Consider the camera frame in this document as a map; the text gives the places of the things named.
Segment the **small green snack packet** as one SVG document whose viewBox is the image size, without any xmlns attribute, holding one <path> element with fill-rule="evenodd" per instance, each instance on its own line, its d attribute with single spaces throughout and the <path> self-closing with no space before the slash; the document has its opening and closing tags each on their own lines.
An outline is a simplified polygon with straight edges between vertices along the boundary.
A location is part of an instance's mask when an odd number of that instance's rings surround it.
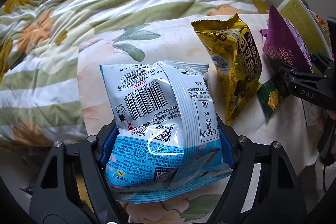
<svg viewBox="0 0 336 224">
<path fill-rule="evenodd" d="M 282 76 L 274 75 L 267 82 L 263 83 L 257 91 L 257 97 L 266 119 L 269 119 L 287 97 Z"/>
</svg>

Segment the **purple snack bag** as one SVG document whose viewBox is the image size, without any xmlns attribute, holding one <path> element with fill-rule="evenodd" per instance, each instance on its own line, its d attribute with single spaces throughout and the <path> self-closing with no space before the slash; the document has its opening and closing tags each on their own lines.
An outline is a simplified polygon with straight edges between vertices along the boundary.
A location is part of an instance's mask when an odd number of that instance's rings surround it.
<svg viewBox="0 0 336 224">
<path fill-rule="evenodd" d="M 274 6 L 269 8 L 268 27 L 261 29 L 265 38 L 263 52 L 270 60 L 279 60 L 305 73 L 313 71 L 309 51 L 295 26 Z"/>
</svg>

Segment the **orange white snack bag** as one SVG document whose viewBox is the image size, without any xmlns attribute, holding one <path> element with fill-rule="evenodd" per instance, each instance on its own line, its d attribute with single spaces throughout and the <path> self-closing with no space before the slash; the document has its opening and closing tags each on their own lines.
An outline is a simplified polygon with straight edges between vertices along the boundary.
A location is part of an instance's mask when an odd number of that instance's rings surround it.
<svg viewBox="0 0 336 224">
<path fill-rule="evenodd" d="M 327 32 L 329 29 L 327 27 L 326 22 L 320 16 L 318 16 L 315 12 L 313 12 L 311 10 L 309 12 L 311 13 L 311 16 L 313 17 L 313 19 L 318 24 L 318 26 L 321 29 L 321 31 L 322 32 Z"/>
</svg>

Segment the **green cardboard box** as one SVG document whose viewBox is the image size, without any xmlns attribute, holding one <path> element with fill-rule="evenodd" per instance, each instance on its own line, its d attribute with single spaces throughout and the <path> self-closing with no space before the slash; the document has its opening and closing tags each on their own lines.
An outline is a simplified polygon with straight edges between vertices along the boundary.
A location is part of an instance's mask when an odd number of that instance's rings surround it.
<svg viewBox="0 0 336 224">
<path fill-rule="evenodd" d="M 321 52 L 333 58 L 329 30 L 321 31 L 305 0 L 283 0 L 277 10 L 295 26 L 310 53 Z"/>
</svg>

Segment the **floral striped quilt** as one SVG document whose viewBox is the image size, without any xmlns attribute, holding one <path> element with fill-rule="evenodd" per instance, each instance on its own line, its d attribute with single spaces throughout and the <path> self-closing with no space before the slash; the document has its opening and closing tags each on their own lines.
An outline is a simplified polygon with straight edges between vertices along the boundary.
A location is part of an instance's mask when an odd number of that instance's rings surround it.
<svg viewBox="0 0 336 224">
<path fill-rule="evenodd" d="M 188 16 L 266 14 L 266 0 L 7 0 L 1 7 L 1 147 L 48 147 L 90 135 L 80 102 L 80 46 L 124 30 L 118 49 L 141 63 L 127 42 L 151 40 L 156 21 Z"/>
</svg>

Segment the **gold cocoa pillow snack bag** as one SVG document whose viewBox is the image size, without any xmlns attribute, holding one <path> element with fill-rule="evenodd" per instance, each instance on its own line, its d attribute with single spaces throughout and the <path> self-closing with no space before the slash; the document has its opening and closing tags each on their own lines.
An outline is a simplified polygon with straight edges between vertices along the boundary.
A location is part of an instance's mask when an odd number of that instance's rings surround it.
<svg viewBox="0 0 336 224">
<path fill-rule="evenodd" d="M 232 125 L 261 87 L 262 63 L 252 32 L 238 14 L 191 25 L 216 67 L 224 91 L 225 120 Z"/>
</svg>

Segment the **blue white snack bag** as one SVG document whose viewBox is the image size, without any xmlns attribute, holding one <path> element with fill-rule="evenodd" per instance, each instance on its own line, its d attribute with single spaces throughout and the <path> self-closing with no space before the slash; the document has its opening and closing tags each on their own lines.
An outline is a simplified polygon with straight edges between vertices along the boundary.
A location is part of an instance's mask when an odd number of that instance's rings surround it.
<svg viewBox="0 0 336 224">
<path fill-rule="evenodd" d="M 208 70 L 176 61 L 100 67 L 118 129 L 105 169 L 116 200 L 164 201 L 231 174 Z"/>
</svg>

